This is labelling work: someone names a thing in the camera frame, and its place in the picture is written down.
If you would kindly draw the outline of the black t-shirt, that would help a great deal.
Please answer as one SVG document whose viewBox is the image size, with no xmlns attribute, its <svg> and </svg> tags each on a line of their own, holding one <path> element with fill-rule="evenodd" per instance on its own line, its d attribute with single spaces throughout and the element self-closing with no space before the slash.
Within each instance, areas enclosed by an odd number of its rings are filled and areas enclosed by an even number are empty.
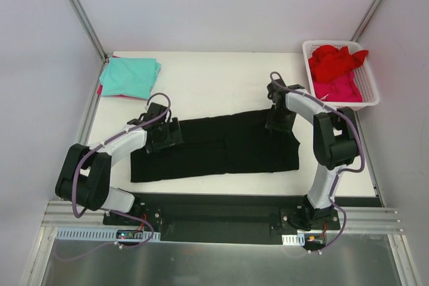
<svg viewBox="0 0 429 286">
<path fill-rule="evenodd" d="M 299 169 L 299 141 L 292 133 L 267 129 L 268 115 L 265 109 L 180 121 L 181 144 L 131 154 L 131 181 Z"/>
</svg>

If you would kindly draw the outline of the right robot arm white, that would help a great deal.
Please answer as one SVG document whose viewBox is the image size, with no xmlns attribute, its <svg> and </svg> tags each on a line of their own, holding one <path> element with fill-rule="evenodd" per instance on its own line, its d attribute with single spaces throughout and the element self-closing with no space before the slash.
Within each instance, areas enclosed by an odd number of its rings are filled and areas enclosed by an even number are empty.
<svg viewBox="0 0 429 286">
<path fill-rule="evenodd" d="M 326 220 L 325 209 L 334 206 L 334 195 L 345 172 L 361 173 L 365 157 L 350 108 L 335 108 L 308 93 L 302 86 L 286 86 L 281 78 L 267 85 L 272 101 L 266 127 L 289 133 L 296 116 L 312 125 L 312 148 L 318 162 L 313 184 L 304 197 L 309 208 L 302 211 L 302 222 L 318 228 Z"/>
</svg>

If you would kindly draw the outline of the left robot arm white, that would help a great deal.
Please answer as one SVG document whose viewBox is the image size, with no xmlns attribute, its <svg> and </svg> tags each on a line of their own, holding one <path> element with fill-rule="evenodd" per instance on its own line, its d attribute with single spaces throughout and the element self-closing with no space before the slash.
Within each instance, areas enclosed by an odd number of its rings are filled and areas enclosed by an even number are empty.
<svg viewBox="0 0 429 286">
<path fill-rule="evenodd" d="M 151 103 L 147 112 L 108 139 L 87 146 L 72 145 L 64 160 L 55 194 L 84 210 L 113 210 L 128 225 L 141 219 L 137 197 L 111 186 L 111 168 L 134 151 L 159 152 L 183 143 L 178 118 L 168 107 Z"/>
</svg>

